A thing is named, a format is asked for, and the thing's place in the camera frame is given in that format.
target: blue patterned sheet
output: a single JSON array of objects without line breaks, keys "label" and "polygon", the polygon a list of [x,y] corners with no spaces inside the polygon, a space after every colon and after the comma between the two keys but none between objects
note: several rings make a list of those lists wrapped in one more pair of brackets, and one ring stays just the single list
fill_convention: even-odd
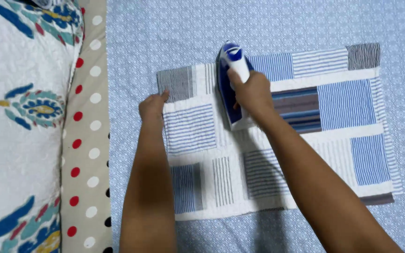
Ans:
[{"label": "blue patterned sheet", "polygon": [[[379,42],[383,100],[405,189],[405,0],[108,0],[107,39],[115,250],[140,127],[138,103],[157,91],[157,71],[213,62],[227,39],[249,55]],[[369,209],[405,251],[405,194]],[[181,252],[322,250],[299,210],[177,222],[176,229]]]}]

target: beige fabric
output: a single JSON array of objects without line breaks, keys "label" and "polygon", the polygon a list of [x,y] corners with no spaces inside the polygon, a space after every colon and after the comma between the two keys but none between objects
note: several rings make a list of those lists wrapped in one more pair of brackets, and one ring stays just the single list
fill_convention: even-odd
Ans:
[{"label": "beige fabric", "polygon": [[62,252],[111,253],[106,1],[79,4],[85,9],[85,39],[63,134]]}]

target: steam iron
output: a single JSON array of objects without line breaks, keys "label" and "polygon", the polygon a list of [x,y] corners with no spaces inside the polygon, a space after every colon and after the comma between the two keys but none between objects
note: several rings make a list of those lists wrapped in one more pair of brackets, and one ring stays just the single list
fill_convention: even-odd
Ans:
[{"label": "steam iron", "polygon": [[233,68],[245,83],[249,78],[249,71],[254,70],[249,60],[243,54],[243,49],[230,41],[227,41],[220,50],[217,59],[218,64],[218,89],[221,93],[223,104],[229,118],[231,131],[241,130],[255,125],[249,113],[238,106],[234,109],[235,89],[229,81],[227,71]]}]

